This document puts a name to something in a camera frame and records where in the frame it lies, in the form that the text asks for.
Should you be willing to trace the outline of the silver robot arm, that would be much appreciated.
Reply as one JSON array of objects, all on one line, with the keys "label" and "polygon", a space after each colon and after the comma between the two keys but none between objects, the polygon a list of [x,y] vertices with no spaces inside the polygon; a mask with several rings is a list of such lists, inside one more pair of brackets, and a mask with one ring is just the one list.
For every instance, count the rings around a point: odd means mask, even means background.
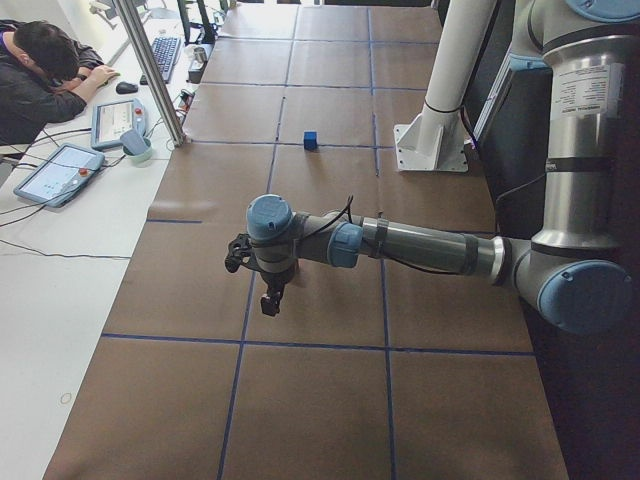
[{"label": "silver robot arm", "polygon": [[229,243],[229,271],[256,271],[274,316],[300,260],[352,268],[362,256],[511,289],[548,323],[574,334],[609,329],[631,310],[630,273],[609,227],[625,87],[639,51],[635,1],[519,1],[505,62],[552,75],[541,228],[528,239],[356,215],[316,216],[280,195],[255,198]]}]

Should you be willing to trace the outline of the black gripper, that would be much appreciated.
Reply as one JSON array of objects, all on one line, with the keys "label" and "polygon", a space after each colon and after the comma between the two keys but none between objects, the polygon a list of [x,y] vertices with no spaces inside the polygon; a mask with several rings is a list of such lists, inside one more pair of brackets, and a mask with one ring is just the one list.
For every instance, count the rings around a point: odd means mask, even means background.
[{"label": "black gripper", "polygon": [[261,278],[267,285],[267,293],[260,298],[260,307],[264,315],[276,316],[280,312],[281,295],[285,287],[296,274],[296,265],[292,264],[285,271],[271,273],[261,272]]}]

